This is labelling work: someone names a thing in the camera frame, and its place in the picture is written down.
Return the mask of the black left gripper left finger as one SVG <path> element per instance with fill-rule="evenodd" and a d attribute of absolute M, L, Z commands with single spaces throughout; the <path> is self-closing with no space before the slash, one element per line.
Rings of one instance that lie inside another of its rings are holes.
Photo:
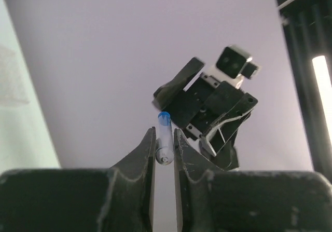
<path fill-rule="evenodd" d="M 1 231 L 152 231 L 155 128 L 110 168 L 1 175 Z"/>

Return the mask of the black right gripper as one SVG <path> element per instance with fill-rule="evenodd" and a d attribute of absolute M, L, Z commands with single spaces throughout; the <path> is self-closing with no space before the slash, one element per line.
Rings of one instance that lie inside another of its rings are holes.
<path fill-rule="evenodd" d="M 214 87 L 198 78 L 185 90 L 203 67 L 204 62 L 193 57 L 172 80 L 154 92 L 152 104 L 163 110 L 173 101 L 173 123 L 186 137 L 199 139 L 200 148 L 216 157 L 227 142 L 235 140 L 258 100 L 226 81 Z"/>

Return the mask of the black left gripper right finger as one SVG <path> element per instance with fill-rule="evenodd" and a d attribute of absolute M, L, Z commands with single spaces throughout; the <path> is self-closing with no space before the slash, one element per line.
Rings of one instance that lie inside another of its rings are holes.
<path fill-rule="evenodd" d="M 308 171 L 223 171 L 174 131 L 178 231 L 331 231 L 331 184 Z"/>

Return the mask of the blue capped small tube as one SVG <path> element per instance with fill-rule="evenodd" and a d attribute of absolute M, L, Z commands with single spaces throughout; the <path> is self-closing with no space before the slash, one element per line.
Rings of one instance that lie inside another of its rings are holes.
<path fill-rule="evenodd" d="M 168 112 L 158 115 L 156 160 L 161 165 L 168 165 L 174 159 L 174 144 L 171 117 Z"/>

